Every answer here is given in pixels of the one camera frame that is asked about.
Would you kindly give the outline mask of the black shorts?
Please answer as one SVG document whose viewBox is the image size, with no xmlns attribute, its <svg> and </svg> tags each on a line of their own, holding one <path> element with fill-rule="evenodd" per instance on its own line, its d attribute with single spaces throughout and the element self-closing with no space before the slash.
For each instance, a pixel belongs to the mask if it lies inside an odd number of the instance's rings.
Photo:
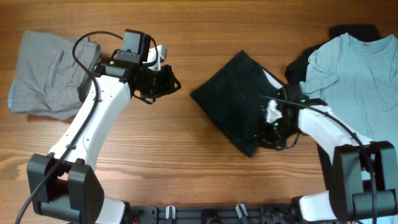
<svg viewBox="0 0 398 224">
<path fill-rule="evenodd" d="M 266 115 L 268 96 L 275 98 L 284 83 L 253 60 L 238 52 L 190 96 L 207 117 L 245 155 L 254 155 L 254 136 Z"/>
</svg>

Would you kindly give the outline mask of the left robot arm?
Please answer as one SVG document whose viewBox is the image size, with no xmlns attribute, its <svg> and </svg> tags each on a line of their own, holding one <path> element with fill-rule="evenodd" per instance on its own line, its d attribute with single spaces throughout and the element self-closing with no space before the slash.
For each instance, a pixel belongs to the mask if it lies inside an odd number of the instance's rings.
<svg viewBox="0 0 398 224">
<path fill-rule="evenodd" d="M 153 104 L 181 88 L 170 65 L 102 59 L 75 119 L 45 156 L 33 154 L 27 174 L 34 212 L 70 223 L 129 223 L 128 202 L 104 194 L 96 163 L 104 140 L 123 108 L 136 97 Z"/>
</svg>

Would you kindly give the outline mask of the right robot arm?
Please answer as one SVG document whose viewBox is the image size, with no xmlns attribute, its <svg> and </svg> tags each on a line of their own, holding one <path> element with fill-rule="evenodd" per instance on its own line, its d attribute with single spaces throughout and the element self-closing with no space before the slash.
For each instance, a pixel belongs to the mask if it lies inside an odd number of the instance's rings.
<svg viewBox="0 0 398 224">
<path fill-rule="evenodd" d="M 373 141 L 335 116 L 322 100 L 270 97 L 260 105 L 265 147 L 277 146 L 287 131 L 306 134 L 320 146 L 327 190 L 300 196 L 290 218 L 297 223 L 386 223 L 397 219 L 397 158 L 388 141 Z"/>
</svg>

